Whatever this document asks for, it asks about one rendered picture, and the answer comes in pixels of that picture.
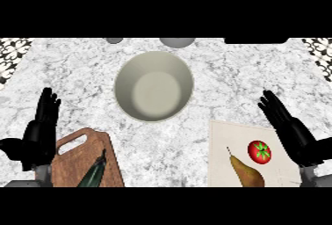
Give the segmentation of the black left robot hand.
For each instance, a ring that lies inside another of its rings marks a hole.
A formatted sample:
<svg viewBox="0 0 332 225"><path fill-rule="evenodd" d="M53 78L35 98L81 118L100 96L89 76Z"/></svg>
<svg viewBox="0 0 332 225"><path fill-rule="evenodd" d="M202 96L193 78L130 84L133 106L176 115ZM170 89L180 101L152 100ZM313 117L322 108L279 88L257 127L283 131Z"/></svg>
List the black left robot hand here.
<svg viewBox="0 0 332 225"><path fill-rule="evenodd" d="M59 106L58 94L46 87L37 102L35 118L27 124L24 137L0 140L0 150L12 161L22 163L22 171L50 164L55 158Z"/></svg>

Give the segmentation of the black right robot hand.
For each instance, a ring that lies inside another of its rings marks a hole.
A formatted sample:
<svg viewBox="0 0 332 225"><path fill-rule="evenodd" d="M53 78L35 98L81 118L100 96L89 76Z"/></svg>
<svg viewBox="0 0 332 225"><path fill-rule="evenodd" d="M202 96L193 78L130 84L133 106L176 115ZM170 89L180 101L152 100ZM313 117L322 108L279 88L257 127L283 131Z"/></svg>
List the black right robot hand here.
<svg viewBox="0 0 332 225"><path fill-rule="evenodd" d="M286 155L300 167L332 159L332 137L317 140L303 121L291 115L272 91L264 91L258 107L270 121Z"/></svg>

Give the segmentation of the cream placemat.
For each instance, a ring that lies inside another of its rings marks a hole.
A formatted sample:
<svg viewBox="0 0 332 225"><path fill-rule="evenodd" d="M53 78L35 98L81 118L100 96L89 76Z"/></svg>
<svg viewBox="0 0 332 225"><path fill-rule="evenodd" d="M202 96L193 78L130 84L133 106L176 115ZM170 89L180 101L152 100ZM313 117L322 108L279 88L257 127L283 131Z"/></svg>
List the cream placemat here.
<svg viewBox="0 0 332 225"><path fill-rule="evenodd" d="M298 166L285 153L275 130L213 120L208 186L241 187L232 156L261 173L266 187L300 186Z"/></svg>

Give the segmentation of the red tomato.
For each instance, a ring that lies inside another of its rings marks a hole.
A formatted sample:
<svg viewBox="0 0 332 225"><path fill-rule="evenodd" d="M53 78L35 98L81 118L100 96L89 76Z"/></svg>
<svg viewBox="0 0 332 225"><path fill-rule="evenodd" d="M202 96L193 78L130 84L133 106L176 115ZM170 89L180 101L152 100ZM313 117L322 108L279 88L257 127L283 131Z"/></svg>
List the red tomato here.
<svg viewBox="0 0 332 225"><path fill-rule="evenodd" d="M248 154L252 161L258 164L267 164L273 157L270 147L263 141L252 141L249 143Z"/></svg>

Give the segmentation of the pale green-grey bowl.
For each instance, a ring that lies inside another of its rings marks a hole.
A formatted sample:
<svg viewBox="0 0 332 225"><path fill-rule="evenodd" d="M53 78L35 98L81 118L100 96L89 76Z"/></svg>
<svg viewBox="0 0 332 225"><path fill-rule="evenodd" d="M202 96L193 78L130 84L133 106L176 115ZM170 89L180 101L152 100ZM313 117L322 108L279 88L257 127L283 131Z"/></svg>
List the pale green-grey bowl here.
<svg viewBox="0 0 332 225"><path fill-rule="evenodd" d="M187 106L193 87L193 75L183 60L168 52L151 51L123 65L114 81L114 96L131 118L159 122Z"/></svg>

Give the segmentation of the brown wooden cutting board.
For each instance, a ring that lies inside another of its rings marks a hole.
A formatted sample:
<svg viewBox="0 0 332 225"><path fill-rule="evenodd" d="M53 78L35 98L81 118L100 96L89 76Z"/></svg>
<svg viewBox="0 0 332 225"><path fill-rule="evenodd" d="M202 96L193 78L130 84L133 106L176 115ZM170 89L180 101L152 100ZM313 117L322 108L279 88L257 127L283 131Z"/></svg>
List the brown wooden cutting board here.
<svg viewBox="0 0 332 225"><path fill-rule="evenodd" d="M50 174L55 187L77 186L97 157L105 154L106 166L100 187L124 187L111 136L106 132L97 132L89 127L80 129L58 140L56 150L83 135L87 135L86 142L62 155L55 155L50 167L41 170L41 174L35 174L35 179L43 179Z"/></svg>

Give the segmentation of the brown pear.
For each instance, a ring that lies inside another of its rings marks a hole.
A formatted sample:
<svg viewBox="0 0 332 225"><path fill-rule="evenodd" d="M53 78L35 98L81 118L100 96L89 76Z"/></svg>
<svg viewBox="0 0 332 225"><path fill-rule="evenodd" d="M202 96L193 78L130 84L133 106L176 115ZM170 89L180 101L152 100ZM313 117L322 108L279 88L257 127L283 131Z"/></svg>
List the brown pear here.
<svg viewBox="0 0 332 225"><path fill-rule="evenodd" d="M248 166L235 155L230 155L230 165L244 187L264 187L261 173L251 166Z"/></svg>

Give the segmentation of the dark green cucumber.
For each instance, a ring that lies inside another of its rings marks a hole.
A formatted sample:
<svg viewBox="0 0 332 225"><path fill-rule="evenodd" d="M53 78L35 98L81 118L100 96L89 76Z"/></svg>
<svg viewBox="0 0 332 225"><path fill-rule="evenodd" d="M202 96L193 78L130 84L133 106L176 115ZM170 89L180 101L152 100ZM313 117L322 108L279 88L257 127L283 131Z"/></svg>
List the dark green cucumber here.
<svg viewBox="0 0 332 225"><path fill-rule="evenodd" d="M99 187L106 166L106 149L102 150L102 155L97 157L81 181L78 187Z"/></svg>

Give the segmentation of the large grey round object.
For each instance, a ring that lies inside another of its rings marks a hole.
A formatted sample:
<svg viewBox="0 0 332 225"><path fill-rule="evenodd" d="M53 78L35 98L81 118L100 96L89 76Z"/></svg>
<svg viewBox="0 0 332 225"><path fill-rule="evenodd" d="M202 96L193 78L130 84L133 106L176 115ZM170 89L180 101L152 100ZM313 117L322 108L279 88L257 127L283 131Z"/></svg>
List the large grey round object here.
<svg viewBox="0 0 332 225"><path fill-rule="evenodd" d="M187 47L195 42L195 38L161 38L159 40L171 48Z"/></svg>

